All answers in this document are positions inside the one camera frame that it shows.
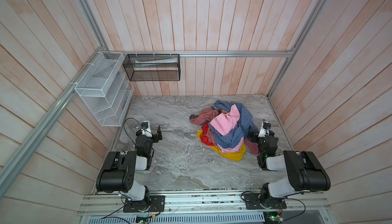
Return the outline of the red cloth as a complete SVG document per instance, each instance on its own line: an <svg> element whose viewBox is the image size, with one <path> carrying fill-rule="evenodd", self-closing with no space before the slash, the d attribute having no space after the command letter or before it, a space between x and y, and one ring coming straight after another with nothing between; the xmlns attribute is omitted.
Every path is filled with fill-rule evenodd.
<svg viewBox="0 0 392 224"><path fill-rule="evenodd" d="M211 131L209 124L207 123L202 126L202 134L200 135L200 140L207 146L217 146L214 134Z"/></svg>

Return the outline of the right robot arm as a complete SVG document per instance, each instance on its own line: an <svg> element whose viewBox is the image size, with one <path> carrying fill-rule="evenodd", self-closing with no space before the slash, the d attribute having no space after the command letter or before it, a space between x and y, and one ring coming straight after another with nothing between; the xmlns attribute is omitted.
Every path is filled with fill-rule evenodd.
<svg viewBox="0 0 392 224"><path fill-rule="evenodd" d="M251 206L285 208L284 200L289 196L330 189L330 178L313 152L284 150L283 154L277 156L279 139L270 130L269 124L260 132L249 127L248 135L250 141L257 145L257 162L262 170L286 172L285 178L265 183L259 194L246 193L244 200Z"/></svg>

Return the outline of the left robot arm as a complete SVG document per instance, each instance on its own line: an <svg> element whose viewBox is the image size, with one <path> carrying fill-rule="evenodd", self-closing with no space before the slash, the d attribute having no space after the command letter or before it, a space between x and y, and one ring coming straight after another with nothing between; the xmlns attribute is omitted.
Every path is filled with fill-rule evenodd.
<svg viewBox="0 0 392 224"><path fill-rule="evenodd" d="M150 124L142 123L136 133L135 150L108 153L96 180L98 192L117 193L124 203L124 212L162 212L164 196L153 197L147 186L135 180L137 171L150 169L154 156L153 144L162 140L161 128L152 134Z"/></svg>

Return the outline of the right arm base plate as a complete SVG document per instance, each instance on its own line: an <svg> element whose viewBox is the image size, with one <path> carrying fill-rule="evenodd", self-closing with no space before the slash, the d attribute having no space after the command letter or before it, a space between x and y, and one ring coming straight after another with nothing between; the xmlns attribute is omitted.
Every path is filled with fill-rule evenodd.
<svg viewBox="0 0 392 224"><path fill-rule="evenodd" d="M261 193L246 191L241 194L241 199L245 202L247 210L287 208L284 199L272 198L269 195L265 197Z"/></svg>

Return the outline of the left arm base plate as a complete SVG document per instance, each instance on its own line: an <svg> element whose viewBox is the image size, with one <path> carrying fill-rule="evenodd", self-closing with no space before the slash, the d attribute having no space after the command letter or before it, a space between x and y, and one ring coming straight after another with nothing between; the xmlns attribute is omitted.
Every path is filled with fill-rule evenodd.
<svg viewBox="0 0 392 224"><path fill-rule="evenodd" d="M163 212L165 208L165 196L153 195L147 196L144 200L131 201L126 200L123 208L124 213L142 213L142 212Z"/></svg>

